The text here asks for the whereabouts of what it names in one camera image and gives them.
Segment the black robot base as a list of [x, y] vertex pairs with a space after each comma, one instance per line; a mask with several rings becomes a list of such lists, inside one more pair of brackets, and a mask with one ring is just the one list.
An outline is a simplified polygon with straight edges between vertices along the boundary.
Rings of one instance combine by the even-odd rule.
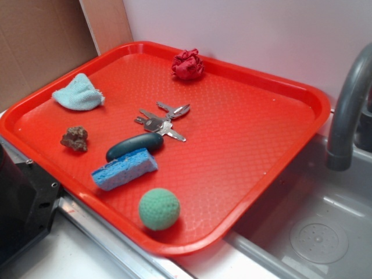
[[39, 164], [15, 163], [1, 147], [1, 268], [50, 233], [61, 190]]

